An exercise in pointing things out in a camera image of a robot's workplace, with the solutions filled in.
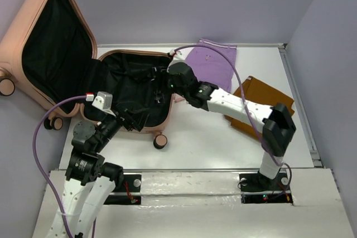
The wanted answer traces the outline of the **purple shorts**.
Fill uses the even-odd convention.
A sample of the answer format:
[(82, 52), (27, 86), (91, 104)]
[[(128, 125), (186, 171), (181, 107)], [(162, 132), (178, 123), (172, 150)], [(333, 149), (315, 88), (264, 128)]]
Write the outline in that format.
[[(215, 48), (226, 56), (232, 65), (235, 65), (237, 45), (217, 43), (206, 39), (200, 39), (198, 44)], [(227, 92), (231, 91), (233, 68), (216, 51), (209, 48), (194, 47), (185, 58), (185, 62), (192, 68), (199, 81), (215, 84)]]

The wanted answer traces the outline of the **mustard brown trousers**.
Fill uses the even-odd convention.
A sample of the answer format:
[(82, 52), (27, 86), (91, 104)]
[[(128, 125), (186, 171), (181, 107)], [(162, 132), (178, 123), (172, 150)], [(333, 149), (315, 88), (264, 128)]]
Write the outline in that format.
[[(291, 97), (275, 89), (274, 87), (258, 80), (257, 78), (253, 76), (248, 76), (242, 83), (242, 86), (245, 98), (247, 100), (253, 101), (258, 104), (270, 106), (275, 106), (277, 103), (282, 103), (287, 107), (291, 115), (295, 113), (295, 111), (292, 109), (294, 100)], [(227, 115), (225, 115), (225, 118), (230, 121), (230, 125), (234, 129), (258, 140), (258, 137), (255, 134), (252, 126), (246, 123), (242, 123)]]

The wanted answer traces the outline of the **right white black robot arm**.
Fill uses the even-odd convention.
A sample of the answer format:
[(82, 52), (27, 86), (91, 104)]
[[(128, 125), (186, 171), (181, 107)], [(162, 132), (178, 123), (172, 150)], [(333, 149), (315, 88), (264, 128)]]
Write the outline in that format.
[(194, 108), (227, 115), (250, 125), (264, 150), (257, 183), (264, 189), (277, 183), (286, 149), (296, 132), (296, 126), (284, 104), (258, 104), (247, 100), (244, 95), (235, 96), (215, 84), (199, 81), (192, 68), (184, 62), (156, 68), (154, 79), (157, 80), (159, 93), (177, 94)]

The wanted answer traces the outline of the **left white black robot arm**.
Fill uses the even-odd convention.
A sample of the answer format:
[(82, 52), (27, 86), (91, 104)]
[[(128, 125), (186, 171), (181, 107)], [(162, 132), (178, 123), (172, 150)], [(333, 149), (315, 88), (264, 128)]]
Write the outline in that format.
[(124, 180), (123, 167), (106, 162), (100, 152), (120, 128), (141, 131), (147, 117), (145, 110), (114, 108), (99, 122), (75, 126), (61, 203), (47, 237), (88, 237), (105, 200)]

